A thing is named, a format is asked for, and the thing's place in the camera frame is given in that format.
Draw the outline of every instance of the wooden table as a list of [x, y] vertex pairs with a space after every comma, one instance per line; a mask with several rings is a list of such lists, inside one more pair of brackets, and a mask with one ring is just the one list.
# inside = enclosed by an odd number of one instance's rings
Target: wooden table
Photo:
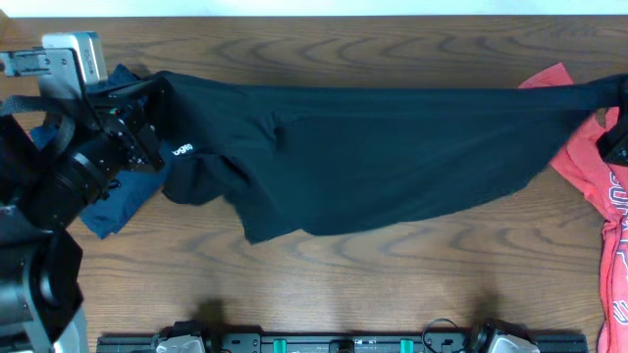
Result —
[[[10, 20], [2, 49], [96, 30], [108, 67], [290, 85], [515, 87], [565, 63], [576, 81], [628, 72], [626, 17]], [[3, 97], [34, 80], [0, 79]], [[21, 116], [25, 127], [40, 116]], [[92, 349], [103, 332], [192, 317], [273, 331], [419, 330], [486, 316], [584, 332], [595, 349], [602, 217], [557, 173], [488, 205], [343, 236], [249, 245], [222, 199], [156, 195], [100, 241], [81, 222]]]

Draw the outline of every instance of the blue cloth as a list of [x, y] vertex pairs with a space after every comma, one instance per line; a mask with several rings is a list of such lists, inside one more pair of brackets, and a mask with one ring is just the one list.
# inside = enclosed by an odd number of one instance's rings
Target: blue cloth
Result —
[[[129, 69], [123, 65], [118, 65], [106, 83], [95, 86], [88, 91], [98, 91], [136, 80], [138, 77], [132, 74]], [[57, 129], [53, 126], [40, 126], [34, 128], [30, 132], [30, 136], [37, 148], [41, 149], [56, 133]], [[159, 190], [166, 180], [172, 164], [173, 154], [171, 150], [166, 143], [162, 143], [160, 154], [166, 167], [158, 174], [118, 173], [116, 179], [120, 181], [121, 187], [111, 190], [107, 200], [98, 200], [95, 204], [86, 207], [80, 214], [80, 219], [89, 230], [96, 233], [100, 238], [105, 238], [112, 232], [120, 231], [141, 205]]]

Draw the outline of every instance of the dark green fabric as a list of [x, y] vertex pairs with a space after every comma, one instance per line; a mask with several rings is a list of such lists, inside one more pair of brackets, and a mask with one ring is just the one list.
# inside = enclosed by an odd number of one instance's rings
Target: dark green fabric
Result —
[[524, 187], [619, 103], [624, 76], [537, 89], [246, 86], [160, 73], [175, 157], [165, 193], [233, 203], [251, 242], [341, 234], [464, 210]]

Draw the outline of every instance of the white wall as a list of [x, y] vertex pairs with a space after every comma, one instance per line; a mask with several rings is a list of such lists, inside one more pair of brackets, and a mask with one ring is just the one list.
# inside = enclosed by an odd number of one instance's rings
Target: white wall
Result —
[[9, 17], [627, 15], [628, 0], [0, 0]]

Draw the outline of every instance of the pink fabric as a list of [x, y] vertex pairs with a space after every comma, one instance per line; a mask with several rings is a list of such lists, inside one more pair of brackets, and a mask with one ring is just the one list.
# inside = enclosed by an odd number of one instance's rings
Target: pink fabric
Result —
[[[572, 84], [562, 64], [523, 82], [520, 88]], [[551, 161], [551, 166], [580, 189], [606, 218], [602, 228], [600, 296], [605, 314], [598, 341], [601, 353], [628, 353], [628, 168], [605, 163], [596, 146], [617, 124], [618, 108], [606, 112], [606, 127], [591, 116]]]

